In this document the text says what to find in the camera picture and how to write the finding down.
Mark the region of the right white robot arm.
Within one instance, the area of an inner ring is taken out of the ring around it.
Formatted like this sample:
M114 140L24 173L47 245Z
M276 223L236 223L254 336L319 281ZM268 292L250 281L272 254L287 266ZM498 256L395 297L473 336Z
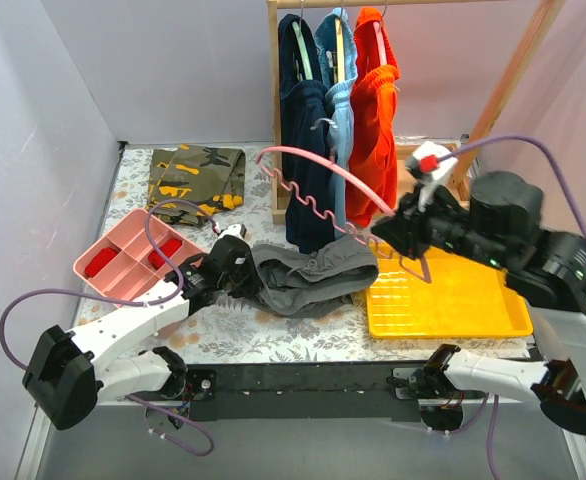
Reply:
M542 190L514 173L477 177L467 208L439 186L420 209L426 189L417 184L372 233L411 260L435 247L504 271L506 287L542 316L565 352L521 363L443 344L403 386L442 398L482 391L536 403L555 425L586 436L586 238L542 228Z

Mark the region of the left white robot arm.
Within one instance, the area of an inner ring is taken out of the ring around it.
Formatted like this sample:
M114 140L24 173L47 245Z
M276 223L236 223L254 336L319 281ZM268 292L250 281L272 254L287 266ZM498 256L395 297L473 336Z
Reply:
M39 338L22 384L59 430L84 420L100 403L140 392L180 397L188 367L167 347L135 357L127 351L161 329L212 305L217 296L249 297L260 288L249 245L222 235L198 265L183 262L179 280L169 273L140 296L92 323L47 329Z

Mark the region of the grey shorts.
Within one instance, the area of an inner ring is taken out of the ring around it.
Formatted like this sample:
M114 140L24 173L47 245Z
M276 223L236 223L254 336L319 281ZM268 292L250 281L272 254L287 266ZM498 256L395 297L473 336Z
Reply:
M349 303L379 275L376 256L351 235L311 254L257 244L252 257L262 287L247 302L286 318L321 318Z

